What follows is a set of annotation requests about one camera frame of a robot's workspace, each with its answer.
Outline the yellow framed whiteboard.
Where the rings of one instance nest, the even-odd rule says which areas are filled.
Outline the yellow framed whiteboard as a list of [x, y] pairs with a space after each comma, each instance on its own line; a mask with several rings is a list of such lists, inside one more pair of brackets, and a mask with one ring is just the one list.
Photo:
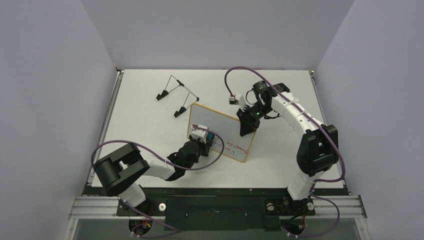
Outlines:
[[213, 139], [211, 149], [219, 153], [224, 145], [223, 155], [244, 163], [249, 155], [256, 133], [240, 136], [240, 121], [210, 107], [193, 103], [189, 110], [187, 136], [193, 131], [192, 125], [206, 126], [222, 137]]

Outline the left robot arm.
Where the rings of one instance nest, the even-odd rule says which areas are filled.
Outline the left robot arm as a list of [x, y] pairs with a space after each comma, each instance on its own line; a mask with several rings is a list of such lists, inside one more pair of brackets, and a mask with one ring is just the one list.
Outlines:
[[190, 137], [189, 141], [177, 152], [171, 153], [165, 162], [143, 158], [136, 144], [127, 142], [95, 161], [92, 166], [107, 196], [121, 198], [129, 203], [129, 208], [136, 215], [143, 215], [149, 210], [149, 201], [136, 180], [143, 175], [168, 182], [178, 180], [199, 162], [200, 157], [209, 155], [213, 139], [212, 135], [208, 135], [204, 140]]

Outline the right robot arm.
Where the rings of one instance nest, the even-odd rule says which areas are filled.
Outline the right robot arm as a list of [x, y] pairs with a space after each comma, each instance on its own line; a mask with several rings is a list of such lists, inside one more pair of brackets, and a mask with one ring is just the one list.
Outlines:
[[252, 91], [256, 98], [253, 105], [248, 105], [242, 94], [229, 97], [229, 103], [239, 107], [236, 115], [240, 121], [241, 137], [254, 133], [261, 119], [270, 112], [276, 112], [300, 137], [296, 154], [299, 170], [287, 187], [289, 195], [282, 199], [283, 209], [294, 214], [302, 207], [302, 200], [312, 192], [315, 180], [338, 162], [334, 149], [338, 144], [337, 128], [314, 119], [283, 83], [269, 86], [259, 81], [253, 85]]

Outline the blue whiteboard eraser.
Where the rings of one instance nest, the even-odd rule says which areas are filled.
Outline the blue whiteboard eraser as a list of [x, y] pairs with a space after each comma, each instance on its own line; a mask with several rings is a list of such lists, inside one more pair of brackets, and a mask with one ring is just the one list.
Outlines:
[[215, 135], [213, 133], [209, 132], [207, 134], [206, 140], [207, 140], [208, 143], [212, 143], [214, 141], [214, 138], [215, 138]]

